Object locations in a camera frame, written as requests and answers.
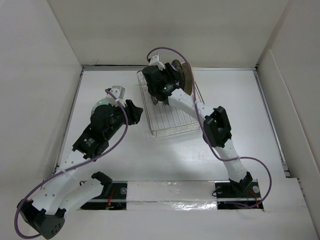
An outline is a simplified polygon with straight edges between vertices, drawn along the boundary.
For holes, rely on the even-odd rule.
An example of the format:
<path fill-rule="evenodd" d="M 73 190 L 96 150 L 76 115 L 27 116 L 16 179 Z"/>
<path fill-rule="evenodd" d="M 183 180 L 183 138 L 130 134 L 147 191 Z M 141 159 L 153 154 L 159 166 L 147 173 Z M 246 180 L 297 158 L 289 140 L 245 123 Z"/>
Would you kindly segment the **dark striped rim plate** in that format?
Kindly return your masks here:
<path fill-rule="evenodd" d="M 179 77 L 178 77 L 178 85 L 181 89 L 185 88 L 185 74 L 183 71 L 183 67 L 182 64 L 179 60 L 174 59 L 171 62 L 171 66 L 175 69 L 175 71 L 178 73 Z"/>

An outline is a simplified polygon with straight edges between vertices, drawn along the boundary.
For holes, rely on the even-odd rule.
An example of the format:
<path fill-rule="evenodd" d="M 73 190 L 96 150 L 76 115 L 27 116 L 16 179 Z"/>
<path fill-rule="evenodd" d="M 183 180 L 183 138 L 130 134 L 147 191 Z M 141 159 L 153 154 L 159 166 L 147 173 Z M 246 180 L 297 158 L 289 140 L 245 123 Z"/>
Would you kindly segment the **brown rim cream bowl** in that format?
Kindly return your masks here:
<path fill-rule="evenodd" d="M 156 105 L 158 104 L 158 102 L 159 102 L 154 96 L 151 96 L 151 101 L 152 101 L 152 104 L 155 105 L 155 106 L 156 106 Z"/>

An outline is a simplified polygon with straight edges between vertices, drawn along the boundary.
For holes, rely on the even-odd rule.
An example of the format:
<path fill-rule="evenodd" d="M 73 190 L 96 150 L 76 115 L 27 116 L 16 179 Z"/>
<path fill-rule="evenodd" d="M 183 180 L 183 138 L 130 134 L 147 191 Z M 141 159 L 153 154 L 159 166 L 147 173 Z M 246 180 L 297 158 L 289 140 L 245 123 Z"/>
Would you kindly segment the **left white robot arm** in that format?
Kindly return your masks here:
<path fill-rule="evenodd" d="M 129 99 L 124 104 L 102 104 L 95 108 L 90 124 L 57 172 L 17 205 L 17 214 L 38 236 L 52 239 L 62 229 L 70 212 L 95 197 L 104 199 L 111 194 L 113 180 L 100 171 L 88 180 L 81 180 L 85 165 L 94 163 L 109 148 L 110 139 L 122 126 L 138 124 L 142 113 L 143 108 Z"/>

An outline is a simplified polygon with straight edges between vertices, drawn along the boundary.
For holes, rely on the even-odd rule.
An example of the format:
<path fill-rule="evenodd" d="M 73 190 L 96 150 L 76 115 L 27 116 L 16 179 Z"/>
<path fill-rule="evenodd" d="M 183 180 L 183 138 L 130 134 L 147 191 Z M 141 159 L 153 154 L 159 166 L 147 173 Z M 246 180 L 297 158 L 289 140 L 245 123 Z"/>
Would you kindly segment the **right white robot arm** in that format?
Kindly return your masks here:
<path fill-rule="evenodd" d="M 198 120 L 203 139 L 219 155 L 234 197 L 249 191 L 252 175 L 242 164 L 232 141 L 231 124 L 226 110 L 209 107 L 196 97 L 193 71 L 187 63 L 181 67 L 165 64 L 163 69 L 150 65 L 142 70 L 147 90 L 157 101 L 183 111 Z"/>

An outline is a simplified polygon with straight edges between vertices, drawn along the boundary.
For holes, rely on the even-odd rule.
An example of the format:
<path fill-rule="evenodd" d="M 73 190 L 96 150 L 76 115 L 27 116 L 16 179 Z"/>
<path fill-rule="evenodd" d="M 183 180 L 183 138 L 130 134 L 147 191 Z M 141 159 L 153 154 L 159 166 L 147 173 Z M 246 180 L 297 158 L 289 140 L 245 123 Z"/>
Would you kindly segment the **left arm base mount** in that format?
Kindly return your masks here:
<path fill-rule="evenodd" d="M 126 210 L 127 209 L 127 181 L 114 181 L 110 188 L 104 187 L 101 194 L 86 202 L 81 210 Z"/>

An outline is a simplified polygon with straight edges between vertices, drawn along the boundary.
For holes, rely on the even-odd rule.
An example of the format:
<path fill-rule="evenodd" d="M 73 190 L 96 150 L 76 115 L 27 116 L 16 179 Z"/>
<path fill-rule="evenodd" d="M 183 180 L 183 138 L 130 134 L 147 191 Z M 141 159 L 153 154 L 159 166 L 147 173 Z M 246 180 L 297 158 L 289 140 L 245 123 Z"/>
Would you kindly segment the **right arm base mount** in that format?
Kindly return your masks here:
<path fill-rule="evenodd" d="M 236 210 L 249 206 L 251 209 L 263 209 L 263 204 L 252 207 L 261 199 L 260 188 L 257 180 L 254 180 L 244 192 L 236 193 L 229 181 L 214 183 L 212 196 L 216 198 L 218 210 Z"/>

